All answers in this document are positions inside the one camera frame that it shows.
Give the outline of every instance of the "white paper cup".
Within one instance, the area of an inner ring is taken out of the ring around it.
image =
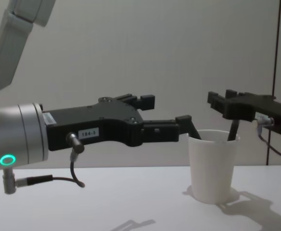
[[[189,137],[192,193],[206,204],[220,204],[227,200],[239,136],[227,141],[229,132],[199,130],[201,140]]]

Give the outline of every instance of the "cup rim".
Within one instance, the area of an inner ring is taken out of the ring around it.
[[[229,131],[223,131],[223,130],[218,130],[218,129],[200,129],[200,130],[197,130],[198,132],[199,131],[218,131],[218,132],[222,132],[222,133],[227,133],[229,134]],[[189,137],[189,139],[191,140],[195,140],[195,141],[198,141],[198,142],[204,142],[204,143],[235,143],[235,142],[238,142],[241,138],[240,136],[237,134],[236,135],[236,139],[233,140],[233,141],[204,141],[204,140],[199,140],[199,139],[196,139],[196,138],[193,138],[193,137]]]

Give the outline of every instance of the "label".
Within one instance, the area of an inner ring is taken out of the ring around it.
[[[268,119],[269,116],[265,115],[265,114],[262,114],[262,113],[259,113],[259,112],[256,112],[255,113],[255,119]]]
[[[78,138],[80,140],[81,139],[98,137],[98,136],[99,136],[99,128],[90,128],[90,129],[78,131]]]
[[[43,113],[43,119],[46,125],[56,124],[55,119],[49,112]]]

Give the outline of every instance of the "green led ring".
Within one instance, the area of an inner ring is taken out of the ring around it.
[[[7,158],[11,158],[12,161],[9,162],[9,163],[5,163],[4,160],[7,159]],[[16,161],[16,158],[15,158],[14,155],[7,154],[7,155],[4,155],[4,156],[1,157],[0,164],[3,165],[3,166],[9,166],[9,165],[13,165],[15,161]]]

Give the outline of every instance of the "white table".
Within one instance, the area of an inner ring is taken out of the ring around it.
[[[281,231],[281,167],[235,167],[226,205],[190,196],[188,167],[76,169],[86,188],[53,181],[5,195],[0,231]],[[17,178],[68,169],[16,170]]]

